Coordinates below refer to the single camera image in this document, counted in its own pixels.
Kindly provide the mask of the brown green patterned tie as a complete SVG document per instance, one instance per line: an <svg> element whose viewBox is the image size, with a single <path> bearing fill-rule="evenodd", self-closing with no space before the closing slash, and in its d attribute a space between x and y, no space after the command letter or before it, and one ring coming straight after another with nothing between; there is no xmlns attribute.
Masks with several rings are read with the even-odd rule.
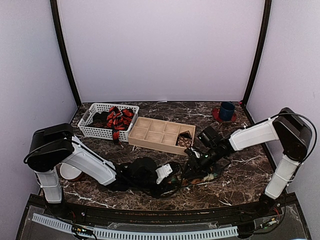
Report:
<svg viewBox="0 0 320 240"><path fill-rule="evenodd" d="M218 177L219 177L219 175L217 173L210 173L210 174L207 174L204 177L195 178L195 179L186 179L186 178L184 178L182 180L181 187L199 185L199 184L202 184L202 183L213 181L213 180L217 179Z"/></svg>

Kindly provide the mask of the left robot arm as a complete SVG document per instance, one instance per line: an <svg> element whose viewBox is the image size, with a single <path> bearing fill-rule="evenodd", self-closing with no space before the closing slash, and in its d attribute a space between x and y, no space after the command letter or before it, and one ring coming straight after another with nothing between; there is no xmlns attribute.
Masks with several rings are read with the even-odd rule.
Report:
<svg viewBox="0 0 320 240"><path fill-rule="evenodd" d="M183 183L183 169L178 162L157 166L153 159L142 157L133 162L113 163L85 146L68 123L35 131L23 162L36 174L46 201L60 218L71 213L70 206L63 201L56 170L60 163L75 167L111 191L133 188L156 199L174 195Z"/></svg>

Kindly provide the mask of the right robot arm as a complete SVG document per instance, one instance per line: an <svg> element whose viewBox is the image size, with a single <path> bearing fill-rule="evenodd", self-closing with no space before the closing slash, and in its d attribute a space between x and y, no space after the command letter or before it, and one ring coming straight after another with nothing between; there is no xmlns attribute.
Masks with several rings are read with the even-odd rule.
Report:
<svg viewBox="0 0 320 240"><path fill-rule="evenodd" d="M273 200L294 180L301 165L313 153L318 131L309 118L285 107L269 118L243 126L226 136L209 126L198 135L198 139L208 149L206 152L194 146L185 149L189 156L185 172L190 178L207 171L219 160L254 146L264 145L269 149L277 144L282 148L281 158L262 193L265 198L255 205L255 213L266 217L275 208Z"/></svg>

